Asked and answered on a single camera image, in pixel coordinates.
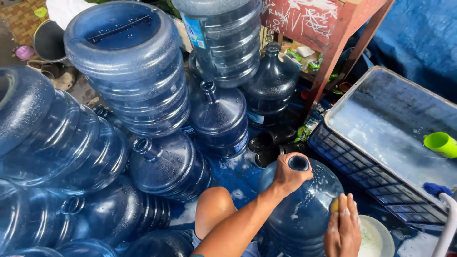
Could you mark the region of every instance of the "red wooden table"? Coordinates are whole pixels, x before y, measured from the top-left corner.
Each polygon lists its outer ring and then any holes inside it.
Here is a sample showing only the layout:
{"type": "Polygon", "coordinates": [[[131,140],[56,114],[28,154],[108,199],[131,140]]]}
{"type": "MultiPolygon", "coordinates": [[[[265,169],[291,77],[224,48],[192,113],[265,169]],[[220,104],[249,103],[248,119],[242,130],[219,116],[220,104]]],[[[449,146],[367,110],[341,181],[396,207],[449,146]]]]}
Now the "red wooden table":
{"type": "Polygon", "coordinates": [[[370,19],[338,78],[327,85],[328,89],[345,79],[394,1],[262,0],[262,23],[277,33],[278,41],[286,36],[324,54],[302,113],[303,123],[319,101],[349,37],[370,19]]]}

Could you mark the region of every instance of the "person's hand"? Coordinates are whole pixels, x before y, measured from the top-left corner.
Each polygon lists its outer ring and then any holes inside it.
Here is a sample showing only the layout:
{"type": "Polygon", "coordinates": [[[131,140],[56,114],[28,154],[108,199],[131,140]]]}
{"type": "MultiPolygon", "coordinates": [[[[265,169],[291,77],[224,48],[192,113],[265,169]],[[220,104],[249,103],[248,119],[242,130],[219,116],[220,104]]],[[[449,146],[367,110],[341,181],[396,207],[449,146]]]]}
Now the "person's hand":
{"type": "Polygon", "coordinates": [[[327,233],[324,236],[324,249],[327,257],[357,257],[362,235],[357,204],[352,194],[340,195],[340,210],[333,213],[327,233]]]}
{"type": "Polygon", "coordinates": [[[309,163],[308,157],[298,152],[278,156],[275,178],[272,185],[277,186],[281,190],[281,193],[284,194],[284,197],[297,190],[306,180],[313,178],[311,165],[309,165],[306,171],[295,171],[289,167],[287,163],[294,156],[305,157],[309,163]]]}

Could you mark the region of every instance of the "white bowl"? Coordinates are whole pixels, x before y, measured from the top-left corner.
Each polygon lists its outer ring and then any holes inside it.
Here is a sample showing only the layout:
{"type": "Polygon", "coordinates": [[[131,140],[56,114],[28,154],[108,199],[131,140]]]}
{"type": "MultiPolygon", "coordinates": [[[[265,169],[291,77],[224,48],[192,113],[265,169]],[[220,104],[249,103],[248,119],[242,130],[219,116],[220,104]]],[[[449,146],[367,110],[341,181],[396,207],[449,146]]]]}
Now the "white bowl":
{"type": "Polygon", "coordinates": [[[395,245],[389,230],[378,220],[359,215],[362,244],[358,257],[393,257],[395,245]]]}

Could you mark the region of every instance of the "green plastic cup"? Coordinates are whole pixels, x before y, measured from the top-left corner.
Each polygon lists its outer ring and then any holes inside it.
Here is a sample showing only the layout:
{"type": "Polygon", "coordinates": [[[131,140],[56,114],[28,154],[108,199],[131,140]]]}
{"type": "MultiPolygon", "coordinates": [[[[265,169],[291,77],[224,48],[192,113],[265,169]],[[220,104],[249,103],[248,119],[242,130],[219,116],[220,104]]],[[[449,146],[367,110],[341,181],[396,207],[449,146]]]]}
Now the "green plastic cup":
{"type": "Polygon", "coordinates": [[[457,158],[457,141],[444,132],[424,136],[424,145],[446,158],[457,158]]]}

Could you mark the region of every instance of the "jug label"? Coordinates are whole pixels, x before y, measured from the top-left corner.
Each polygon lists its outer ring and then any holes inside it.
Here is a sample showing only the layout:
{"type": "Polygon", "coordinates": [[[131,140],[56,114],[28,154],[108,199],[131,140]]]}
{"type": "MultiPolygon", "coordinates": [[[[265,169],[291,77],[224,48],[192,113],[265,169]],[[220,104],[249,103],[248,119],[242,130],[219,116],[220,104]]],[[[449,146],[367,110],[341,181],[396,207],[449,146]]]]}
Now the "jug label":
{"type": "Polygon", "coordinates": [[[189,35],[189,39],[195,46],[200,48],[206,49],[205,47],[205,40],[203,39],[202,29],[200,28],[200,24],[198,20],[189,19],[183,16],[182,21],[184,22],[184,26],[186,27],[187,34],[189,35]]]}
{"type": "Polygon", "coordinates": [[[191,135],[191,134],[195,133],[194,128],[191,126],[183,127],[183,128],[181,128],[181,131],[186,135],[191,135]]]}
{"type": "Polygon", "coordinates": [[[246,135],[243,137],[243,140],[241,140],[236,146],[234,146],[235,151],[239,152],[247,142],[248,142],[248,133],[246,133],[246,135]]]}
{"type": "Polygon", "coordinates": [[[249,110],[246,111],[246,114],[248,115],[248,118],[255,123],[263,124],[263,121],[265,120],[265,116],[255,114],[249,110]]]}

